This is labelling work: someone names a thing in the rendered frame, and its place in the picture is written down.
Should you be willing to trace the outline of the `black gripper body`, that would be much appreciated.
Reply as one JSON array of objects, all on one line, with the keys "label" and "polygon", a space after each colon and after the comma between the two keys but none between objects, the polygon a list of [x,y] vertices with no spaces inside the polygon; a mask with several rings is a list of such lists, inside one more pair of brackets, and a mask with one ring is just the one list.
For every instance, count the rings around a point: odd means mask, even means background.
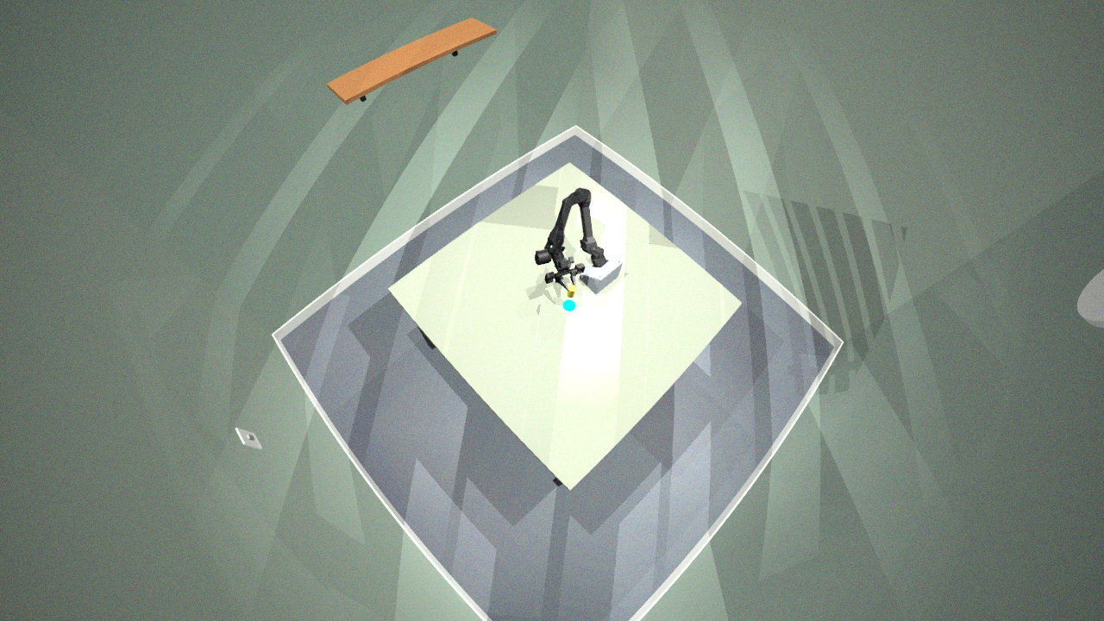
[{"label": "black gripper body", "polygon": [[[556,270],[558,270],[558,262],[556,262],[558,260],[560,260],[560,262],[561,262],[561,260],[564,260],[564,256],[555,259],[555,267],[556,267]],[[549,272],[549,273],[545,274],[545,282],[546,282],[546,284],[551,283],[551,282],[553,282],[553,280],[558,278],[559,275],[563,276],[563,275],[567,275],[567,273],[569,273],[569,275],[571,275],[571,272],[572,271],[576,271],[576,270],[577,270],[577,274],[578,273],[584,273],[584,271],[585,271],[585,264],[584,263],[578,263],[578,264],[575,265],[574,269],[571,269],[571,270],[569,270],[569,267],[564,267],[564,269],[561,269],[560,271],[558,271],[558,273],[555,273],[555,272]]]}]

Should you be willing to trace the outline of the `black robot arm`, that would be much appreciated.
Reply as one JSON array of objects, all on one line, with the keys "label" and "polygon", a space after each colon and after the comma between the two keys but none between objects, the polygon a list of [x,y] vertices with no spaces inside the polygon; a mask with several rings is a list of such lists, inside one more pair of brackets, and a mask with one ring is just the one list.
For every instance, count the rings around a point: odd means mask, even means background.
[{"label": "black robot arm", "polygon": [[[558,221],[555,228],[549,232],[548,242],[544,250],[535,252],[535,263],[537,265],[542,265],[551,262],[555,262],[556,257],[564,256],[563,248],[564,243],[564,229],[567,227],[569,211],[572,207],[577,204],[580,208],[580,220],[582,221],[582,232],[583,239],[580,240],[580,248],[585,253],[588,253],[592,259],[593,267],[602,267],[609,260],[605,260],[604,249],[597,248],[597,242],[594,239],[591,215],[590,215],[590,203],[592,201],[592,192],[588,189],[577,188],[575,192],[567,194],[565,199],[562,200],[562,208],[560,209]],[[552,248],[551,248],[552,245]],[[564,267],[571,267],[574,263],[574,257],[569,256],[564,260],[558,260],[558,271]]]}]

